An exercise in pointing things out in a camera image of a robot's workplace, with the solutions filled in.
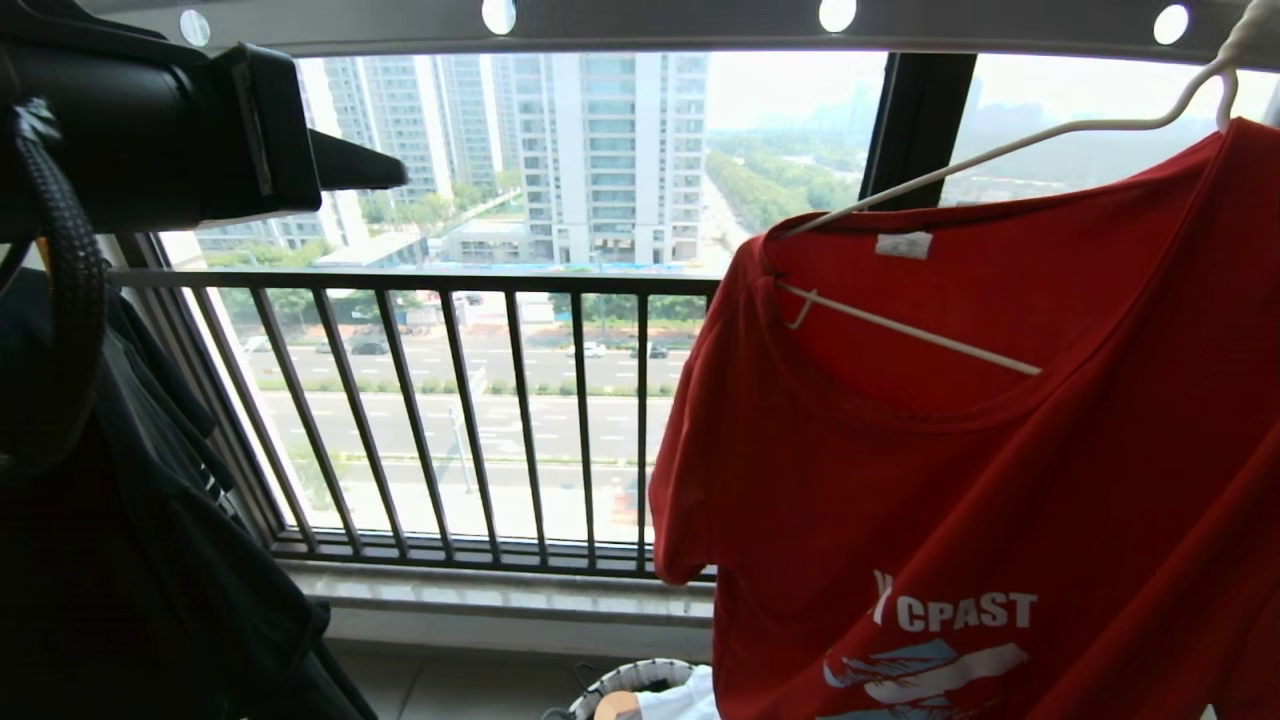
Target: white clothes hanger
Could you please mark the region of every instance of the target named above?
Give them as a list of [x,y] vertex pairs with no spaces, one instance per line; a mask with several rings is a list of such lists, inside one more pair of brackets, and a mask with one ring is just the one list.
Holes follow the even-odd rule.
[[[1253,36],[1258,35],[1261,28],[1266,24],[1267,18],[1276,14],[1280,14],[1280,0],[1251,0],[1249,4],[1244,8],[1244,14],[1240,15],[1240,20],[1235,23],[1235,27],[1231,28],[1231,32],[1228,35],[1226,41],[1222,42],[1222,46],[1219,49],[1217,56],[1213,59],[1213,61],[1204,65],[1204,68],[1202,68],[1198,73],[1196,73],[1194,77],[1192,77],[1192,79],[1187,83],[1187,87],[1183,88],[1181,95],[1178,96],[1178,100],[1174,102],[1174,106],[1167,113],[1165,113],[1158,118],[1123,119],[1123,120],[1073,120],[1069,123],[1062,123],[1060,126],[1043,129],[1034,135],[1029,135],[1021,140],[1015,140],[1007,145],[1001,145],[998,147],[975,155],[968,160],[963,160],[960,163],[947,165],[946,168],[942,168],[940,170],[934,170],[932,173],[920,176],[897,187],[891,187],[882,192],[877,192],[876,195],[865,197],[850,205],[849,208],[845,208],[844,210],[835,210],[832,213],[827,213],[820,218],[814,218],[808,223],[792,228],[782,237],[791,237],[801,232],[812,231],[832,220],[844,218],[850,213],[865,210],[867,208],[870,208],[878,202],[883,202],[884,200],[905,195],[908,192],[911,192],[913,190],[924,187],[927,184],[932,184],[946,177],[954,176],[959,172],[968,170],[974,165],[980,165],[982,163],[986,163],[988,160],[993,160],[1002,155],[1007,155],[1016,150],[1029,147],[1032,145],[1043,142],[1046,140],[1057,137],[1060,135],[1066,135],[1070,132],[1083,132],[1083,131],[1143,131],[1143,129],[1162,128],[1176,120],[1179,117],[1181,117],[1181,114],[1187,111],[1188,105],[1190,105],[1192,99],[1196,96],[1196,92],[1199,91],[1199,88],[1213,77],[1222,78],[1222,99],[1219,101],[1217,105],[1216,120],[1217,120],[1217,129],[1220,132],[1225,132],[1228,124],[1231,120],[1231,105],[1235,102],[1235,95],[1239,90],[1239,79],[1236,78],[1235,70],[1240,63],[1240,55],[1243,51],[1244,42],[1251,40]],[[966,345],[960,341],[955,341],[951,338],[942,337],[940,334],[922,331],[919,328],[914,328],[911,325],[906,325],[904,323],[899,323],[888,318],[874,315],[872,313],[851,307],[842,302],[827,300],[826,297],[818,295],[817,290],[800,290],[785,282],[778,282],[777,286],[792,295],[797,295],[805,299],[805,304],[804,307],[800,310],[800,314],[796,316],[794,322],[787,323],[787,327],[791,329],[799,328],[800,324],[804,323],[805,318],[809,315],[809,310],[817,304],[826,307],[831,307],[833,310],[838,310],[841,313],[845,313],[846,315],[852,315],[861,320],[874,323],[877,325],[890,328],[892,331],[897,331],[900,333],[923,340],[933,345],[948,347],[951,350],[955,350],[956,352],[963,352],[972,357],[978,357],[979,360],[987,360],[988,363],[995,363],[996,365],[1001,365],[1009,368],[1010,370],[1016,370],[1027,375],[1036,375],[1039,374],[1041,372],[1041,369],[1036,368],[1034,365],[1028,365],[1027,363],[1021,363],[1011,357],[1005,357],[1002,355],[982,350],[980,347],[974,347],[972,345]]]

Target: laundry basket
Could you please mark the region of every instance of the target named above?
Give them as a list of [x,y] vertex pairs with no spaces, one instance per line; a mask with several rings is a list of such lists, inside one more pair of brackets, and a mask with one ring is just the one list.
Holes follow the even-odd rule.
[[662,692],[682,685],[694,674],[694,666],[684,660],[654,657],[637,660],[605,673],[599,680],[568,706],[568,710],[552,708],[543,714],[541,720],[591,720],[600,698],[618,691]]

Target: red t-shirt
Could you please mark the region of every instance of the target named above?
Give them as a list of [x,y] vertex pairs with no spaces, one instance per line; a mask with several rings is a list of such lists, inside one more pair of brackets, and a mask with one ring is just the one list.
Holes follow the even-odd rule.
[[[1280,132],[780,237],[806,219],[739,250],[650,487],[658,574],[717,565],[723,717],[1280,717]],[[780,277],[1042,372],[787,329]]]

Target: balcony railing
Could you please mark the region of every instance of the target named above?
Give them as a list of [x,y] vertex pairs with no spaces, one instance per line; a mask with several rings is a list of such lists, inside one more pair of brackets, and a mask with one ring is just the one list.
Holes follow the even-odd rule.
[[[669,411],[669,395],[678,377],[677,359],[650,359],[650,304],[657,301],[660,307],[671,306],[669,296],[684,299],[684,306],[690,306],[689,299],[696,299],[699,313],[704,313],[716,292],[718,281],[713,278],[663,277],[663,275],[618,275],[618,274],[403,274],[403,273],[348,273],[348,272],[224,272],[224,270],[120,270],[116,281],[134,288],[147,302],[169,302],[182,305],[192,324],[200,325],[193,333],[197,341],[192,345],[195,352],[205,354],[209,368],[218,368],[223,383],[220,395],[230,406],[229,416],[239,418],[239,452],[250,461],[257,483],[255,492],[244,493],[264,505],[261,516],[270,519],[262,528],[271,551],[279,557],[323,559],[369,564],[396,564],[420,566],[448,566],[467,569],[502,569],[543,573],[571,573],[614,577],[652,577],[652,530],[648,530],[649,512],[645,506],[646,483],[652,459],[655,455],[660,437],[654,437]],[[404,325],[397,316],[398,293],[433,291],[438,293],[436,328],[443,327],[443,337],[433,334],[420,337],[402,334]],[[292,292],[294,300],[289,307],[283,307],[279,297],[273,293]],[[339,316],[335,310],[338,296],[361,292],[375,301],[376,318],[362,318],[369,334],[343,337],[343,325],[353,320]],[[261,327],[261,337],[243,337],[243,325],[233,322],[228,305],[230,293],[247,293],[241,313],[256,315]],[[293,323],[302,311],[297,309],[297,297],[308,299],[316,323],[323,328],[323,336],[316,333],[317,347],[312,350],[315,360],[303,369],[319,370],[314,365],[323,359],[329,363],[332,356],[337,382],[324,386],[328,396],[317,395],[316,386],[302,379],[298,364],[307,361],[301,350],[289,345],[285,336],[288,323]],[[494,337],[490,325],[490,342],[484,351],[497,363],[497,355],[511,363],[513,387],[502,386],[503,395],[494,397],[481,395],[485,386],[497,391],[495,384],[477,372],[477,363],[468,363],[467,346],[474,341],[472,331],[477,325],[466,323],[463,315],[471,311],[476,296],[484,296],[490,305],[506,315],[506,343],[509,354],[493,348]],[[529,336],[524,332],[521,320],[521,300],[541,297],[541,323],[556,332],[564,333],[564,340],[572,343],[572,357],[563,348],[554,351],[530,350]],[[545,311],[550,299],[559,297],[561,306],[567,305],[567,318],[563,313],[558,319],[548,320]],[[634,322],[626,320],[623,329],[614,329],[614,340],[625,337],[634,352],[612,351],[614,365],[635,366],[634,393],[631,387],[608,387],[609,397],[600,397],[600,388],[589,384],[591,363],[588,357],[599,354],[599,347],[590,341],[596,333],[594,320],[584,313],[584,300],[591,307],[599,307],[602,325],[608,315],[603,307],[607,302],[634,306]],[[694,325],[700,322],[684,320],[690,337]],[[305,320],[297,320],[298,325]],[[378,357],[362,357],[352,354],[360,341],[361,348],[380,352]],[[265,354],[270,348],[270,356]],[[255,356],[253,351],[262,355]],[[431,352],[447,354],[431,359]],[[531,360],[530,352],[538,354]],[[657,355],[667,352],[666,347]],[[264,368],[274,356],[275,368]],[[378,363],[369,369],[369,363]],[[357,363],[362,364],[360,373],[384,373],[376,383],[362,382],[357,374]],[[456,391],[447,387],[447,395],[426,395],[426,382],[447,373],[440,372],[445,363],[452,366]],[[549,383],[534,383],[530,379],[531,365],[541,363],[539,372],[545,373],[547,365],[562,363],[563,379],[550,387],[554,397],[543,397]],[[663,383],[660,406],[650,400],[655,395],[655,383],[650,378],[650,365],[663,364]],[[428,375],[422,386],[415,383],[415,377]],[[287,392],[288,402],[284,402]],[[347,442],[358,438],[358,451],[342,454],[335,451],[333,428],[324,429],[317,421],[314,405],[332,405],[338,397],[346,400],[344,407],[351,413],[353,429],[347,430]],[[515,407],[509,407],[511,400]],[[273,407],[268,400],[274,400]],[[370,406],[376,404],[378,411]],[[518,436],[521,442],[503,441],[503,447],[513,448],[522,445],[522,459],[507,457],[493,465],[486,459],[486,450],[493,447],[493,436],[486,437],[480,421],[480,405],[485,404],[492,413],[509,413],[518,416]],[[548,405],[554,415],[543,413],[535,416],[541,405]],[[306,445],[302,455],[285,447],[285,415],[292,409],[297,413],[298,427],[288,433],[303,436]],[[392,405],[403,405],[403,423],[399,411],[385,411]],[[451,418],[452,432],[431,432],[429,418],[440,418],[442,407]],[[577,421],[571,421],[576,410]],[[618,441],[627,432],[602,429],[603,421],[630,423],[634,411],[634,457],[625,457],[617,448]],[[608,413],[611,418],[598,418],[593,414]],[[324,415],[334,414],[333,410]],[[561,429],[576,425],[572,436],[544,436],[535,432],[539,420],[553,418]],[[434,425],[440,428],[436,420]],[[507,427],[513,433],[516,428]],[[404,436],[411,438],[407,452],[388,452],[380,450],[379,441]],[[576,446],[570,457],[547,457],[539,454],[541,438],[568,439]],[[453,452],[442,454],[442,441],[454,442]],[[613,448],[612,457],[593,456],[593,447],[608,445]],[[518,473],[513,479],[513,465],[527,471]],[[312,477],[310,486],[301,479],[305,474],[300,465],[306,465]],[[358,466],[366,478],[364,486],[355,487],[343,479],[338,468]],[[613,475],[613,486],[602,486],[598,475]],[[554,475],[558,483],[548,482]],[[572,477],[576,482],[567,482]],[[620,482],[620,477],[631,477]],[[509,523],[516,511],[506,511],[504,503],[517,502],[521,511],[531,509],[530,523]],[[463,502],[479,500],[479,512],[456,512]]]

